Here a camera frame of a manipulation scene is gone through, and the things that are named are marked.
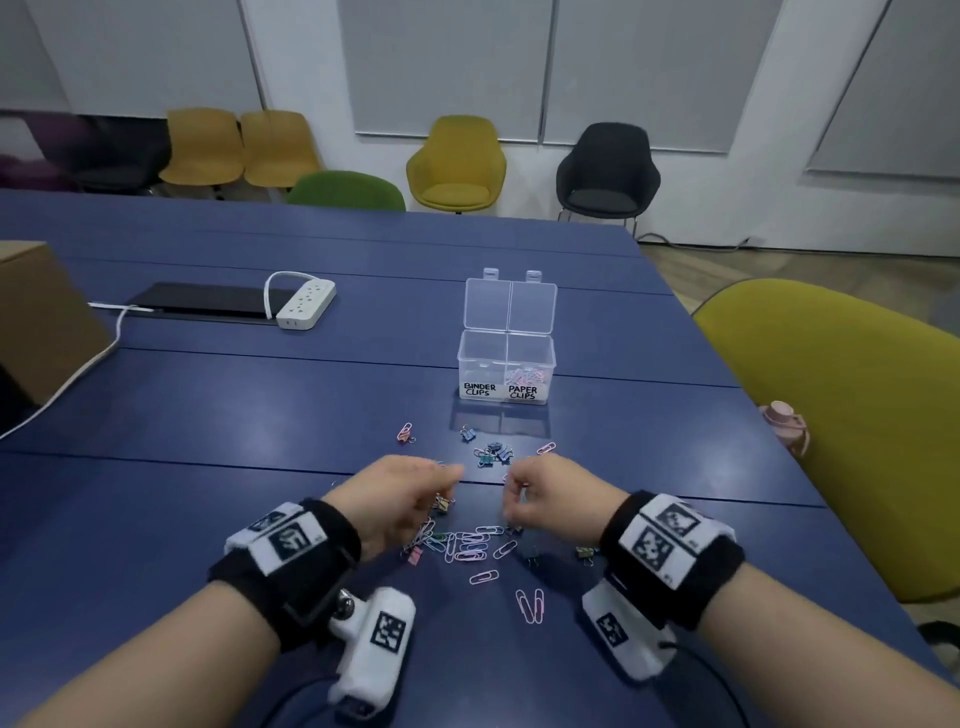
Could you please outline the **person's right hand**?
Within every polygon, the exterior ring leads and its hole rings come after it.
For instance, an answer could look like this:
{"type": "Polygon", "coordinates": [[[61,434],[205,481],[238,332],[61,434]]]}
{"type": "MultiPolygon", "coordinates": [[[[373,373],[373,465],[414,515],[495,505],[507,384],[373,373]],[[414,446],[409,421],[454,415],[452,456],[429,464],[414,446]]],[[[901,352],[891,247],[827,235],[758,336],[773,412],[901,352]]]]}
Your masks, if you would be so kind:
{"type": "Polygon", "coordinates": [[[570,459],[547,453],[521,460],[540,460],[541,476],[534,503],[540,527],[575,547],[596,548],[627,491],[602,480],[570,459]]]}

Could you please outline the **white power strip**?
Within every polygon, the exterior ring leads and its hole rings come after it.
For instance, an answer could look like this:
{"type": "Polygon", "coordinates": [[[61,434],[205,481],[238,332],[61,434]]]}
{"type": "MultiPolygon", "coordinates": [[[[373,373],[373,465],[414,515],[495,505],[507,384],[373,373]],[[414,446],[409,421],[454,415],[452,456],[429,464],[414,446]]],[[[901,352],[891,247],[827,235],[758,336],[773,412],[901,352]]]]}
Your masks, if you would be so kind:
{"type": "Polygon", "coordinates": [[[306,332],[312,330],[337,295],[336,284],[325,278],[310,278],[274,316],[283,330],[306,332]]]}

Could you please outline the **scattered small binder clips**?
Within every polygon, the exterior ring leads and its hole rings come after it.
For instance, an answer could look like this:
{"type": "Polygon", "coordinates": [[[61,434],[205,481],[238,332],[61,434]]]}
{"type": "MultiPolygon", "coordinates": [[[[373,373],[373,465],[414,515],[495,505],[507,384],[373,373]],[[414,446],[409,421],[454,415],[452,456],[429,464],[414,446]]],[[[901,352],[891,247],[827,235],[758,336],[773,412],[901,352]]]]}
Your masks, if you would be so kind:
{"type": "MultiPolygon", "coordinates": [[[[460,436],[463,443],[470,444],[476,439],[476,432],[473,428],[464,425],[460,430],[460,436]]],[[[402,445],[416,441],[412,435],[412,422],[404,423],[396,434],[395,440],[402,445]]],[[[511,465],[514,458],[513,449],[497,441],[490,442],[484,447],[475,447],[473,453],[476,464],[481,469],[492,468],[497,463],[504,466],[511,465]]],[[[424,550],[440,553],[444,562],[450,564],[474,563],[488,558],[498,561],[520,548],[521,528],[483,525],[475,527],[472,531],[441,532],[437,531],[436,527],[437,521],[432,516],[428,516],[421,523],[414,539],[405,545],[402,551],[408,564],[412,566],[419,564],[424,550]],[[491,550],[490,542],[498,536],[505,536],[508,540],[491,550]]],[[[577,546],[574,549],[575,559],[587,567],[594,565],[597,553],[597,549],[592,547],[577,546]]]]}

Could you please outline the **pink water bottle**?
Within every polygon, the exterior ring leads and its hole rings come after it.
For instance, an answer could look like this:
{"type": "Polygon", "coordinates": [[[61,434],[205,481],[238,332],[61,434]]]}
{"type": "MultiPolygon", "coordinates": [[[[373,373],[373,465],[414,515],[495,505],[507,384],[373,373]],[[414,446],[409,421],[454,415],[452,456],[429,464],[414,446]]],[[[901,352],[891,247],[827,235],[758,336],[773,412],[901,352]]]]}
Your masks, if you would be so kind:
{"type": "Polygon", "coordinates": [[[810,429],[804,417],[782,400],[760,405],[758,411],[779,443],[794,458],[804,458],[811,442],[810,429]]]}

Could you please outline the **person's left forearm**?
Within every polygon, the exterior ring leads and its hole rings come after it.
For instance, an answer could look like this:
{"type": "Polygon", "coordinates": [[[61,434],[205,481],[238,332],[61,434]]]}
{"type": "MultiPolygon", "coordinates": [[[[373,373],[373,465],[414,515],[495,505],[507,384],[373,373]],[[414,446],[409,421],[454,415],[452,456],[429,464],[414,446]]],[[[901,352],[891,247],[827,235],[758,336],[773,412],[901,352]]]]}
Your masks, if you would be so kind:
{"type": "Polygon", "coordinates": [[[229,728],[281,646],[246,597],[213,582],[78,674],[15,728],[229,728]]]}

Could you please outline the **green chair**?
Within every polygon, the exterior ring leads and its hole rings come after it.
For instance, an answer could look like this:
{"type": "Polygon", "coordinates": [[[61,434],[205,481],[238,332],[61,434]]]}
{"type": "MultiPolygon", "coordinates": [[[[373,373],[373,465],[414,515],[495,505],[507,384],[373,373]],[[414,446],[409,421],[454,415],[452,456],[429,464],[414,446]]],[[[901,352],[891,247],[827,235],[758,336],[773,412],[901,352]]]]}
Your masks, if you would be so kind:
{"type": "Polygon", "coordinates": [[[286,194],[289,205],[365,211],[405,212],[401,190],[379,176],[321,170],[302,176],[286,194]]]}

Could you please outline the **grey roller blind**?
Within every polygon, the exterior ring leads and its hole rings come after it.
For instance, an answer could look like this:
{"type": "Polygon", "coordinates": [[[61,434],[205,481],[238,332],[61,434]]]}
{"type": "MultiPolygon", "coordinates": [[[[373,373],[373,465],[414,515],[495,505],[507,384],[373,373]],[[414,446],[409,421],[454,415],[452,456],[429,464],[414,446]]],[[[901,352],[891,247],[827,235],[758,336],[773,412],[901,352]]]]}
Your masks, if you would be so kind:
{"type": "Polygon", "coordinates": [[[655,151],[726,155],[784,0],[557,0],[544,142],[643,128],[655,151]]]}
{"type": "Polygon", "coordinates": [[[240,0],[0,0],[0,111],[262,108],[240,0]]]}
{"type": "Polygon", "coordinates": [[[960,180],[960,0],[889,0],[808,169],[960,180]]]}
{"type": "Polygon", "coordinates": [[[338,0],[354,132],[424,139],[481,116],[498,139],[539,137],[554,0],[338,0]]]}

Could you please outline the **clear plastic organizer box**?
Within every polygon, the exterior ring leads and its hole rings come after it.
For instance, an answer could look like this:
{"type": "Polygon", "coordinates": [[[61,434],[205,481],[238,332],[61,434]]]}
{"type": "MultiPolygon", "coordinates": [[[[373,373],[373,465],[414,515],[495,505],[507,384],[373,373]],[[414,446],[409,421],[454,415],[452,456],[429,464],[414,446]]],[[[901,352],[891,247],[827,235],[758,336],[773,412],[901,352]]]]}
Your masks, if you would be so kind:
{"type": "Polygon", "coordinates": [[[457,359],[459,397],[480,403],[545,406],[557,365],[554,332],[558,286],[529,270],[507,280],[486,268],[464,285],[457,359]],[[508,385],[508,369],[533,365],[552,376],[539,387],[508,385]]]}

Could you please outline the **black chair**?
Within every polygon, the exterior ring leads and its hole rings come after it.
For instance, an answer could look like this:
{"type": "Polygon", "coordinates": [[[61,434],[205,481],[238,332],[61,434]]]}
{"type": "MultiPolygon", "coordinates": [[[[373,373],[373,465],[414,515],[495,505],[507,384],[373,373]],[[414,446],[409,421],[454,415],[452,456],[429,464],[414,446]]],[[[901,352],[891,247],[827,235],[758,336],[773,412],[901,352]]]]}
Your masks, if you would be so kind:
{"type": "Polygon", "coordinates": [[[158,118],[82,115],[87,133],[66,165],[81,192],[154,197],[171,160],[166,121],[158,118]]]}

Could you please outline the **yellow plastic chair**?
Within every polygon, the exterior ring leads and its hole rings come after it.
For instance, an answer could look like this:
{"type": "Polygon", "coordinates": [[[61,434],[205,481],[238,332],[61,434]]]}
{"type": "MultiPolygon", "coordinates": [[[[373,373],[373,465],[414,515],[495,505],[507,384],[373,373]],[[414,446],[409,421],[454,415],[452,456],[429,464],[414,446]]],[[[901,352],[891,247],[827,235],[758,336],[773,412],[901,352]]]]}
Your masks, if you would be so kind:
{"type": "Polygon", "coordinates": [[[166,123],[171,154],[159,172],[162,182],[209,188],[215,200],[225,200],[223,187],[240,180],[245,172],[236,115],[215,107],[182,107],[168,110],[166,123]]]}
{"type": "Polygon", "coordinates": [[[245,182],[255,188],[289,192],[298,181],[323,170],[306,117],[294,111],[243,113],[245,182]]]}

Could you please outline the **black left wristband with markers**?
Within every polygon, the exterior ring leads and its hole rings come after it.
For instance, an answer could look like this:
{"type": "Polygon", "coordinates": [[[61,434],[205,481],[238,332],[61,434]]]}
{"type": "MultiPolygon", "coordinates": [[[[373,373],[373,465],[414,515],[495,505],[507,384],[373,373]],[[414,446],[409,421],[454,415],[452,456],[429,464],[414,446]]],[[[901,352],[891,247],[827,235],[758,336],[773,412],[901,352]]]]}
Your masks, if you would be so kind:
{"type": "Polygon", "coordinates": [[[328,631],[338,593],[361,553],[349,520],[308,497],[284,502],[228,537],[206,581],[237,591],[287,653],[328,631]]]}

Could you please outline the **black right wristband with markers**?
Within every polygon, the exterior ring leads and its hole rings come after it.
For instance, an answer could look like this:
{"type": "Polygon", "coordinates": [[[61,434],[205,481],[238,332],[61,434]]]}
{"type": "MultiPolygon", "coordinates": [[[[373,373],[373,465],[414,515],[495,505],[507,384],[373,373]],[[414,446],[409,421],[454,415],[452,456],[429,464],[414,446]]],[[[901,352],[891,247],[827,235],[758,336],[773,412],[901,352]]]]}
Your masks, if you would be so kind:
{"type": "Polygon", "coordinates": [[[746,563],[732,528],[666,493],[638,491],[614,511],[599,540],[606,575],[654,627],[693,632],[746,563]]]}

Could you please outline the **olive yellow chair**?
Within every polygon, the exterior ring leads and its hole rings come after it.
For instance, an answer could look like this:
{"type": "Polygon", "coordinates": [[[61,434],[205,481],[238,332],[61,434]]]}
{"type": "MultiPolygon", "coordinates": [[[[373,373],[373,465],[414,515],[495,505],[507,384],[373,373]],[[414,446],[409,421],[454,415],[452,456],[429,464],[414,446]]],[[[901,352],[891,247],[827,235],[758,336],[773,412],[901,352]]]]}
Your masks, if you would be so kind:
{"type": "Polygon", "coordinates": [[[692,317],[757,406],[805,420],[800,466],[897,599],[960,595],[960,337],[778,278],[692,317]]]}

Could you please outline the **brown cardboard box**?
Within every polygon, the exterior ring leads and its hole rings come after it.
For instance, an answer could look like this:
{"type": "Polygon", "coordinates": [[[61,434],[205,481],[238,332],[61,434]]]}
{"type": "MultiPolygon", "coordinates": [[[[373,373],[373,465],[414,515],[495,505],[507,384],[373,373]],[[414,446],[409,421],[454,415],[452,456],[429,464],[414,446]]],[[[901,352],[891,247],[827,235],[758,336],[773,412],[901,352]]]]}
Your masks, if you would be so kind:
{"type": "Polygon", "coordinates": [[[0,372],[33,406],[113,340],[48,244],[0,240],[0,372]]]}

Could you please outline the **person's left hand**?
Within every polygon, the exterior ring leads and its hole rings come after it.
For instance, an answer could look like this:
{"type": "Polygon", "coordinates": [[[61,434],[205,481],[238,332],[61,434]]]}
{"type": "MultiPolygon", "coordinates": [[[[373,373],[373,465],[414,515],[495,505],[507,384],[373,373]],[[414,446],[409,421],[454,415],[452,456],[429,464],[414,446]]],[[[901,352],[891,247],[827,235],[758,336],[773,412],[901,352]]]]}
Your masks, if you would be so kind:
{"type": "Polygon", "coordinates": [[[431,459],[386,455],[321,497],[356,530],[361,562],[410,544],[426,520],[419,519],[419,462],[423,460],[431,459]]]}

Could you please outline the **scattered coloured paper clips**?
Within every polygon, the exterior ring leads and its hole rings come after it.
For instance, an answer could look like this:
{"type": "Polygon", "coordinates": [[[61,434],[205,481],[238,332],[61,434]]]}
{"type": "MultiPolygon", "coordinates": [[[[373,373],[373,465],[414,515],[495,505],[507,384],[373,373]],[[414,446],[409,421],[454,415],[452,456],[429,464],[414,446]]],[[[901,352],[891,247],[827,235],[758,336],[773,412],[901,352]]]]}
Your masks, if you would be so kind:
{"type": "MultiPolygon", "coordinates": [[[[476,464],[482,468],[491,468],[495,463],[510,466],[513,462],[513,450],[502,443],[491,443],[485,448],[474,449],[476,464]]],[[[431,516],[418,528],[414,540],[402,549],[402,559],[411,566],[418,564],[424,552],[435,552],[446,564],[453,563],[491,563],[505,561],[515,555],[528,570],[536,570],[554,543],[546,534],[532,529],[522,528],[508,523],[481,524],[467,530],[439,530],[440,516],[450,515],[455,498],[437,495],[431,509],[431,516]]],[[[481,586],[497,580],[501,576],[498,566],[491,565],[468,578],[472,586],[481,586]]],[[[524,588],[515,592],[515,601],[523,621],[527,625],[542,625],[546,617],[546,591],[535,587],[532,593],[524,588]]]]}

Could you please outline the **person's right forearm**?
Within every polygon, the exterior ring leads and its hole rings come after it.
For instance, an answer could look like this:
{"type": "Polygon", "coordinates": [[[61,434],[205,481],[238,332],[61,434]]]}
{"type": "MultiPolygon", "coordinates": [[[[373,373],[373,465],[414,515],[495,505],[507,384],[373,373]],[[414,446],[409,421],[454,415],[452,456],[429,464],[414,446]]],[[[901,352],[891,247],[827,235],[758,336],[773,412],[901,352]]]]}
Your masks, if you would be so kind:
{"type": "Polygon", "coordinates": [[[744,564],[699,637],[786,728],[960,728],[960,687],[744,564]]]}

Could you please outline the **black wristband with markers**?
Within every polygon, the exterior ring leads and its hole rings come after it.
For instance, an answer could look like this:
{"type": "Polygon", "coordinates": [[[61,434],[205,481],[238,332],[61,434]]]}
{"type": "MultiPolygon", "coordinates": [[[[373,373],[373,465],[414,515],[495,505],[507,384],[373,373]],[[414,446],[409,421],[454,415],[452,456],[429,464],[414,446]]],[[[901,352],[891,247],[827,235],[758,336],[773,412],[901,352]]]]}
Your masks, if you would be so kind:
{"type": "Polygon", "coordinates": [[[732,528],[666,493],[638,491],[614,511],[599,540],[606,575],[654,627],[693,632],[746,563],[732,528]]]}
{"type": "Polygon", "coordinates": [[[287,653],[328,631],[338,593],[361,553],[349,520],[308,497],[284,502],[228,537],[206,581],[237,591],[287,653]]]}

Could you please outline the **dark purple chair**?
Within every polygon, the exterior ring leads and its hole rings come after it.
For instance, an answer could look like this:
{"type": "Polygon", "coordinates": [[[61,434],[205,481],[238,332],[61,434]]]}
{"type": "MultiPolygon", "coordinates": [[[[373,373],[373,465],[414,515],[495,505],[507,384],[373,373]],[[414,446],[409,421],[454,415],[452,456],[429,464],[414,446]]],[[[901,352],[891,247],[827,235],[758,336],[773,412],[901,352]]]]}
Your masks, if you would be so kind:
{"type": "Polygon", "coordinates": [[[0,110],[0,188],[80,192],[72,172],[91,134],[71,113],[0,110]]]}

